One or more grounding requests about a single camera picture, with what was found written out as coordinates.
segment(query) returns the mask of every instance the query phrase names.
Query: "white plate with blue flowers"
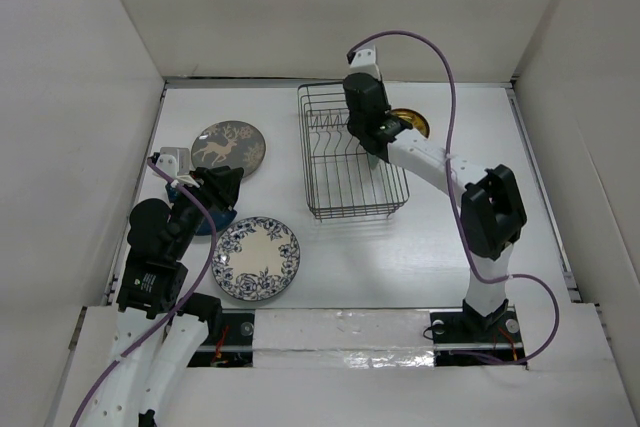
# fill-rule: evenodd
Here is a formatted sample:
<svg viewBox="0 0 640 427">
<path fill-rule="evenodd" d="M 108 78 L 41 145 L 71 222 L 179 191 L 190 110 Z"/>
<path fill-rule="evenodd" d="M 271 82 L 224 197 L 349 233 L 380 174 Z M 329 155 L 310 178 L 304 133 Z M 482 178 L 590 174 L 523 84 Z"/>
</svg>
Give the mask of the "white plate with blue flowers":
<svg viewBox="0 0 640 427">
<path fill-rule="evenodd" d="M 286 289 L 300 265 L 300 245 L 291 229 L 268 217 L 251 217 L 220 236 L 213 277 L 239 300 L 266 300 Z"/>
</svg>

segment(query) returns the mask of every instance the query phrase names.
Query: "screw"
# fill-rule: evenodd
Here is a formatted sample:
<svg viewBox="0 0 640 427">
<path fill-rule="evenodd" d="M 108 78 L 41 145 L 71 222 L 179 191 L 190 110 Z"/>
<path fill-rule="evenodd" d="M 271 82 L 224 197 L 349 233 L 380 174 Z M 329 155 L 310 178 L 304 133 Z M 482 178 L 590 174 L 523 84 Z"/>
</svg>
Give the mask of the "screw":
<svg viewBox="0 0 640 427">
<path fill-rule="evenodd" d="M 242 325 L 240 325 L 240 333 L 245 337 L 252 335 L 253 324 L 251 322 L 244 322 Z"/>
<path fill-rule="evenodd" d="M 436 335 L 444 334 L 444 322 L 440 319 L 436 319 L 431 322 L 431 330 Z"/>
<path fill-rule="evenodd" d="M 517 334 L 520 332 L 520 324 L 516 319 L 509 319 L 504 323 L 504 326 L 507 328 L 510 334 Z"/>
</svg>

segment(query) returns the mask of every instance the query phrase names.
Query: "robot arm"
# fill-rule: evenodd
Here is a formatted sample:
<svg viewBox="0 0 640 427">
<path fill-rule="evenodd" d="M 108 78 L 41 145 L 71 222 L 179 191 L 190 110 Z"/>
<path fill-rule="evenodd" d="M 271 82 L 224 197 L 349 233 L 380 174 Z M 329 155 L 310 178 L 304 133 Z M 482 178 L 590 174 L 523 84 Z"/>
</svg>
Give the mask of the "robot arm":
<svg viewBox="0 0 640 427">
<path fill-rule="evenodd" d="M 351 59 L 352 73 L 343 81 L 349 132 L 369 154 L 413 172 L 448 194 L 445 149 L 390 113 L 375 64 L 375 49 L 359 50 Z M 526 223 L 515 176 L 504 165 L 487 169 L 458 156 L 450 161 L 453 193 L 474 263 L 483 278 L 506 276 L 513 243 Z M 471 273 L 463 301 L 469 327 L 487 330 L 507 305 L 504 282 L 486 284 Z"/>
<path fill-rule="evenodd" d="M 156 163 L 172 167 L 175 157 L 156 154 Z M 231 210 L 235 205 L 244 171 L 220 167 L 196 169 L 186 189 L 207 209 Z M 180 195 L 169 207 L 160 199 L 145 200 L 129 217 L 131 230 L 122 284 L 118 294 L 117 332 L 109 363 L 120 364 L 89 400 L 81 425 L 90 427 L 152 427 L 175 389 L 193 353 L 210 333 L 220 330 L 219 299 L 193 294 L 182 306 L 163 342 L 158 329 L 125 358 L 132 346 L 178 300 L 187 275 L 180 259 L 189 247 L 204 215 L 189 199 Z"/>
</svg>

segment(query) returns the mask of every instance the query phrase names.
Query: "table surface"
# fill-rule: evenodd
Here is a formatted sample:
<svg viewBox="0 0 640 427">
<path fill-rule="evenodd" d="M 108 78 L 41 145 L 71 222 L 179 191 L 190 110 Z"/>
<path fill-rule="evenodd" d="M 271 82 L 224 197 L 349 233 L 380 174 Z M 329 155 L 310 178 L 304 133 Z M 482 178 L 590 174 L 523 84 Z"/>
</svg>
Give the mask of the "table surface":
<svg viewBox="0 0 640 427">
<path fill-rule="evenodd" d="M 431 139 L 444 144 L 450 112 L 449 89 L 442 84 L 389 83 L 390 103 L 421 112 Z M 225 308 L 421 308 L 459 306 L 469 268 L 448 199 L 408 173 L 411 197 L 387 220 L 363 218 L 320 223 L 306 205 L 296 87 L 169 89 L 153 138 L 161 147 L 190 147 L 207 126 L 242 120 L 256 126 L 267 142 L 259 169 L 246 179 L 236 206 L 238 219 L 276 218 L 288 225 L 301 246 L 301 265 L 291 286 L 263 302 L 226 295 L 207 275 L 199 291 L 220 297 Z M 489 167 L 503 163 L 516 174 L 528 223 L 516 245 L 510 271 L 545 279 L 561 302 L 568 302 L 562 262 L 525 147 L 502 87 L 458 89 L 455 153 Z M 145 171 L 139 200 L 166 199 L 163 182 Z M 196 238 L 182 262 L 186 285 L 199 273 L 209 237 Z M 119 268 L 123 265 L 121 256 Z M 510 300 L 548 305 L 542 289 L 528 283 L 508 286 Z"/>
<path fill-rule="evenodd" d="M 394 106 L 423 113 L 432 127 L 431 138 L 444 142 L 450 106 L 446 86 L 389 84 L 388 93 Z M 454 151 L 483 165 L 504 163 L 516 173 L 529 221 L 510 270 L 540 276 L 558 296 L 560 329 L 551 346 L 529 362 L 528 369 L 187 369 L 163 425 L 636 425 L 595 308 L 569 300 L 553 231 L 507 92 L 501 87 L 462 87 L 458 94 Z M 227 119 L 252 123 L 267 141 L 264 163 L 242 184 L 239 216 L 266 215 L 285 222 L 300 240 L 302 263 L 292 285 L 269 302 L 235 301 L 216 286 L 212 275 L 200 292 L 219 296 L 226 308 L 460 305 L 469 269 L 449 204 L 412 174 L 411 199 L 389 220 L 314 221 L 305 204 L 296 88 L 168 90 L 153 150 L 190 146 L 203 128 Z M 165 195 L 163 182 L 145 172 L 139 198 Z M 189 248 L 183 259 L 190 269 L 187 284 L 207 250 L 208 239 Z M 507 290 L 531 352 L 551 328 L 549 299 L 528 282 L 510 283 Z M 56 427 L 69 424 L 104 369 L 115 318 L 114 307 L 87 312 Z"/>
</svg>

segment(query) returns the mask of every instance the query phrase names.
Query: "wire dish rack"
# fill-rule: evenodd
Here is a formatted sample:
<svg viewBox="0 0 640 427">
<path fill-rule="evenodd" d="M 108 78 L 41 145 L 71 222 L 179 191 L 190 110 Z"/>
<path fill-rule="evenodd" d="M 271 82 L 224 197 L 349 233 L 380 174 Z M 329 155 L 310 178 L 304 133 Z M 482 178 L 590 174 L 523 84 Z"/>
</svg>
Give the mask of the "wire dish rack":
<svg viewBox="0 0 640 427">
<path fill-rule="evenodd" d="M 316 219 L 389 216 L 407 200 L 404 169 L 377 162 L 347 130 L 341 82 L 298 89 L 307 205 Z"/>
</svg>

